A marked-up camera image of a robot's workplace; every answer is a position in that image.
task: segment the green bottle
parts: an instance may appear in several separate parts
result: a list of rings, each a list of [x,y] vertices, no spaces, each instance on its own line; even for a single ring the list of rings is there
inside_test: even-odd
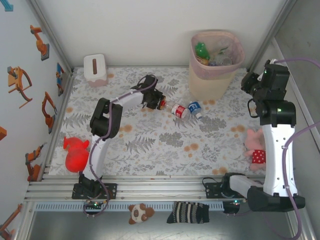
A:
[[[195,54],[202,59],[210,60],[209,52],[203,42],[198,42],[195,46]]]

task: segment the red label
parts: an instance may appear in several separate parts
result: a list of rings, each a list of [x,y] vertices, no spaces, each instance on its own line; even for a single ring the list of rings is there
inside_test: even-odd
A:
[[[184,112],[186,108],[183,106],[178,106],[177,109],[175,110],[175,115],[179,118],[182,117],[182,113]]]

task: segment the bottle cap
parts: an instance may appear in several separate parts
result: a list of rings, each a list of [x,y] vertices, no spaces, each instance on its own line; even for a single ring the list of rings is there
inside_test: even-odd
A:
[[[197,119],[201,119],[202,118],[202,114],[200,112],[197,113],[195,116],[196,116]]]

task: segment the brown plush bear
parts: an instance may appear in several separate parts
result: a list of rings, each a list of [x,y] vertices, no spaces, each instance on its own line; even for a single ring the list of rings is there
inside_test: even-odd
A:
[[[129,224],[142,223],[155,214],[155,210],[152,207],[146,207],[143,203],[130,205],[129,210],[131,212]]]

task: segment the sock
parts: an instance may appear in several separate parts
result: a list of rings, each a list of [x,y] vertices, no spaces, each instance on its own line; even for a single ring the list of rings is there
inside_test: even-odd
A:
[[[189,223],[203,224],[209,222],[209,205],[198,202],[175,201],[167,224]]]

